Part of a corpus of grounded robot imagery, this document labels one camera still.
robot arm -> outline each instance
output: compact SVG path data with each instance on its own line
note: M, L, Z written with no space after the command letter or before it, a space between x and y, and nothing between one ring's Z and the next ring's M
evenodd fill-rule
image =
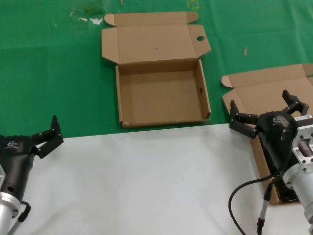
M17 224L22 223L29 211L23 202L28 175L35 155L44 158L63 143L60 125L53 116L51 129L30 136L0 136L0 235L7 235L12 218L19 214L21 204L26 205ZM18 226L14 226L10 235Z
M287 187L295 191L305 209L307 221L313 224L313 117L307 115L308 105L287 90L283 91L283 99L288 105L285 109L260 116L239 113L235 102L231 101L230 128L250 138L259 135L279 169L278 174ZM293 118L296 111L301 113L301 117ZM272 185L264 196L260 215L263 223Z

cardboard box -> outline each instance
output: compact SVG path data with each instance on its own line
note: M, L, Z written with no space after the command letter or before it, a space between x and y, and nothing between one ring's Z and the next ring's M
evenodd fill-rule
M299 64L223 76L223 85L234 88L223 96L223 100L228 111L231 100L234 100L241 113L260 115L286 108L282 93L288 90L308 104L308 114L313 114L313 77L308 77L312 74L313 64ZM261 177L268 176L268 165L258 137L251 140L251 146ZM270 181L263 182L264 188ZM282 204L275 189L270 204Z
M107 14L102 56L116 66L121 126L204 122L211 113L200 56L211 50L196 12Z

box lid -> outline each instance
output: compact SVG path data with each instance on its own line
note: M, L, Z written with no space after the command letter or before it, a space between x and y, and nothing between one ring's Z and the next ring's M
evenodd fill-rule
M238 88L306 77L312 74L313 64L298 64L226 75L222 77L222 84L226 87Z
M197 12L106 14L102 56L118 64L199 58L211 50Z
M260 115L284 109L282 92L288 90L308 104L308 114L313 114L313 77L308 77L312 74L313 64L298 64L223 76L223 85L234 88L223 101L228 111L234 100L241 113Z

metal cylinder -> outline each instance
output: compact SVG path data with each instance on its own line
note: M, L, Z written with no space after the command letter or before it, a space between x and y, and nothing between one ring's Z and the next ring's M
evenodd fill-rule
M5 192L0 192L0 235L7 235L13 217L19 214L19 200Z
M313 164L297 164L284 174L284 181L289 188L293 188L303 208L304 215L313 224Z
M9 205L0 203L0 235L7 235L13 217L13 210Z

cable connector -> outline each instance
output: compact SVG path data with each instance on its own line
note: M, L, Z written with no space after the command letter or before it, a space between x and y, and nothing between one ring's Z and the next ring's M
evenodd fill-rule
M264 193L263 205L262 205L262 209L261 209L261 212L260 212L260 217L258 219L258 228L257 228L257 234L258 235L262 234L262 229L263 229L264 223L265 223L265 215L266 215L266 211L268 209L270 198L272 196L272 188L273 188L273 185L274 185L275 181L276 180L273 179L268 184L268 187L266 188L265 193Z
M262 229L263 229L263 226L264 226L264 222L265 222L265 219L261 219L261 218L258 219L258 231L257 231L258 235L262 234Z

